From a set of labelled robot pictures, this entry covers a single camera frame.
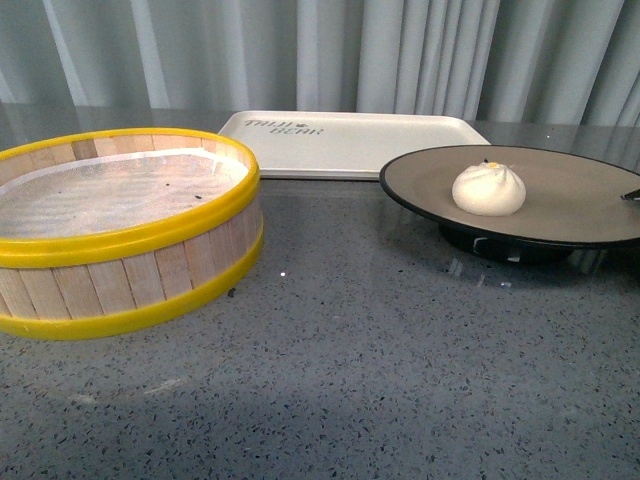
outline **yellow plastic band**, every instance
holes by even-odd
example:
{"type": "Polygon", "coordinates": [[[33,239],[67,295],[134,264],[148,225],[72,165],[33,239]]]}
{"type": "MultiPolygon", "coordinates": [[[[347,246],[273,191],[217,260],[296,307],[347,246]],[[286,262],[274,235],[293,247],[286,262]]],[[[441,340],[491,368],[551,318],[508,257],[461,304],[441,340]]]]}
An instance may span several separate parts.
{"type": "Polygon", "coordinates": [[[42,148],[123,135],[182,135],[226,143],[250,160],[247,176],[220,197],[172,217],[122,230],[66,238],[25,239],[0,237],[0,267],[51,268],[104,262],[157,250],[195,237],[242,211],[258,193],[260,172],[246,146],[209,132],[180,128],[131,128],[80,133],[43,140],[0,152],[0,161],[42,148]]]}
{"type": "Polygon", "coordinates": [[[0,330],[44,340],[83,340],[133,332],[193,311],[228,291],[247,274],[262,250],[264,226],[251,249],[213,280],[177,297],[136,310],[75,320],[37,320],[0,315],[0,330]]]}

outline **bamboo steamer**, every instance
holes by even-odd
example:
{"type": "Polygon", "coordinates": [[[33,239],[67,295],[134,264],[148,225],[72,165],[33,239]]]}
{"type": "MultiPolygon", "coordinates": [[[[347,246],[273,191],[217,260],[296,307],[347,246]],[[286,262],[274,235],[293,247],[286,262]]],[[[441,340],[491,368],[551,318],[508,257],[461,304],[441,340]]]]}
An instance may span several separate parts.
{"type": "Polygon", "coordinates": [[[256,159],[231,139],[144,128],[45,140],[0,153],[0,189],[71,162],[192,148],[239,162],[246,173],[216,198],[166,218],[82,235],[0,235],[0,330],[52,340],[116,335],[194,310],[237,283],[259,256],[263,220],[256,159]]]}

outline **white tray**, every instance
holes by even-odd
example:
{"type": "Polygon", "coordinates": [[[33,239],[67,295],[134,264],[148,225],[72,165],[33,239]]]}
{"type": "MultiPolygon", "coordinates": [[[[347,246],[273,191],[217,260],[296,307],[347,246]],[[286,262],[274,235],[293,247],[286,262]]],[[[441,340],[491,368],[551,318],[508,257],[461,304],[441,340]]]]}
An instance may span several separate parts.
{"type": "Polygon", "coordinates": [[[405,153],[449,145],[488,145],[457,118],[369,113],[245,111],[220,134],[256,155],[262,177],[377,180],[405,153]]]}

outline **quartz countertop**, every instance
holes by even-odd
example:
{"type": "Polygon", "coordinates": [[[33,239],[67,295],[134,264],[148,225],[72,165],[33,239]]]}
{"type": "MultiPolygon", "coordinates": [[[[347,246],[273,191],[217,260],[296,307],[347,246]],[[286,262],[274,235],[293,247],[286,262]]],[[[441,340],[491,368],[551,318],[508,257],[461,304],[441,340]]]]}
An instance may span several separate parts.
{"type": "MultiPolygon", "coordinates": [[[[0,143],[228,116],[3,106],[0,143]]],[[[640,168],[640,128],[470,123],[640,168]]],[[[640,478],[640,249],[503,264],[377,182],[260,198],[228,295],[117,337],[0,334],[0,477],[640,478]]]]}

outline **plate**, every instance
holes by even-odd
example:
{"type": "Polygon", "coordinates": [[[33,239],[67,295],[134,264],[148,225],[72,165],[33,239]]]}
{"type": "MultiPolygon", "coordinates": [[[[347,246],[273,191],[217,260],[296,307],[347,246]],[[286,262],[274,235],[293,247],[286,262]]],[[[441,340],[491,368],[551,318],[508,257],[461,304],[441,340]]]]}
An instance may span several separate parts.
{"type": "Polygon", "coordinates": [[[620,198],[640,187],[640,175],[586,157],[497,145],[434,148],[387,163],[380,182],[409,210],[478,239],[571,249],[640,245],[640,204],[620,198]],[[514,214],[483,217],[454,203],[456,177],[485,159],[522,178],[527,197],[514,214]]]}

